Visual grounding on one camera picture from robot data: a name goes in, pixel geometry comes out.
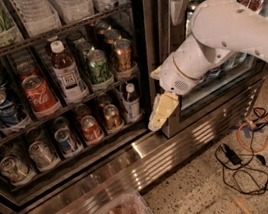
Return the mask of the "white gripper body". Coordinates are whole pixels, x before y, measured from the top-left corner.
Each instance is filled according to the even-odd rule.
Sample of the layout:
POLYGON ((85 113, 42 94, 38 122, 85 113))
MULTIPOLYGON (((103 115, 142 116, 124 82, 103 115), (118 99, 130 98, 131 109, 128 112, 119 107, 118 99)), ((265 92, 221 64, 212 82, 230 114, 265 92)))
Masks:
POLYGON ((150 77, 160 83, 166 92, 186 95, 199 81, 199 77, 188 73, 189 56, 182 51, 172 52, 163 64, 152 71, 150 77))

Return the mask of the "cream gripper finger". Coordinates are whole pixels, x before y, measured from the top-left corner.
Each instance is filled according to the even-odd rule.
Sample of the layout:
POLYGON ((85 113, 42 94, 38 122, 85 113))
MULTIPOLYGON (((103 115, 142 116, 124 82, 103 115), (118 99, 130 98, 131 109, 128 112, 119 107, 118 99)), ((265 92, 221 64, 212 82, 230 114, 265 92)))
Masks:
POLYGON ((158 131, 175 111, 179 104, 179 97, 170 91, 157 94, 154 100, 153 110, 149 118, 148 128, 158 131))

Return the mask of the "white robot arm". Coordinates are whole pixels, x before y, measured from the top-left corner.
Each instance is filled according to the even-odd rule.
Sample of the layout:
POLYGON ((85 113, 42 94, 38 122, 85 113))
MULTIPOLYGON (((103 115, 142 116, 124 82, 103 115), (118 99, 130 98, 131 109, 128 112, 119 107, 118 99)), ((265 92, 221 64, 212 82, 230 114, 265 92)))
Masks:
POLYGON ((268 18, 235 0, 205 0, 193 12, 192 32, 151 74, 164 89, 154 100, 148 128, 158 131, 202 76, 235 52, 268 63, 268 18))

